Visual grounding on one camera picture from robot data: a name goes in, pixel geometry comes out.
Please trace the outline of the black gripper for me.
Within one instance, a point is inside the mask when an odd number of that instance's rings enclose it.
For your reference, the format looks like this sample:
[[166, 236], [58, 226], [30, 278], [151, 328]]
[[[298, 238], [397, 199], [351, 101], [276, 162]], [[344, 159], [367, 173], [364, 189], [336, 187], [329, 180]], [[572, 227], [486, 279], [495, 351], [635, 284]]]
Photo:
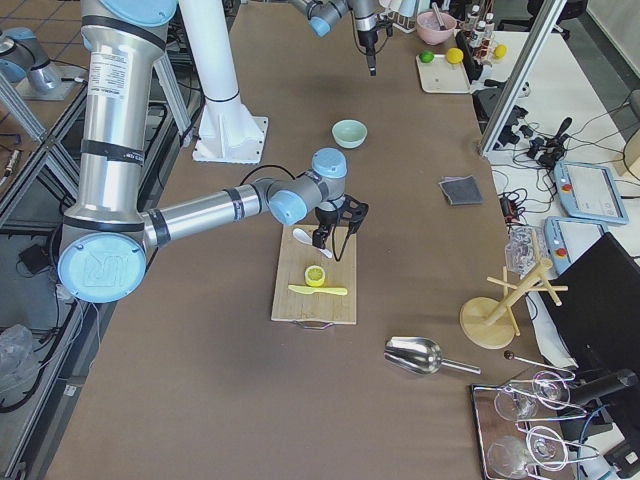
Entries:
[[377, 17], [355, 17], [355, 28], [358, 43], [364, 48], [367, 55], [367, 66], [369, 74], [371, 76], [376, 75], [376, 42], [378, 41], [377, 34]]
[[313, 231], [312, 245], [318, 249], [325, 249], [329, 234], [339, 222], [339, 211], [336, 209], [324, 210], [317, 207], [315, 215], [319, 226]]

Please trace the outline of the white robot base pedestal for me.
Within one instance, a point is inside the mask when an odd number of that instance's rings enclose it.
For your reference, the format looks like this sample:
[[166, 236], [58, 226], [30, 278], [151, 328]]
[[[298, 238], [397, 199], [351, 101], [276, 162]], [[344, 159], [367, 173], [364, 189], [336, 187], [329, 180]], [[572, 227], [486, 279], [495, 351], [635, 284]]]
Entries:
[[179, 6], [205, 100], [193, 159], [255, 165], [268, 119], [242, 102], [223, 5], [188, 0]]

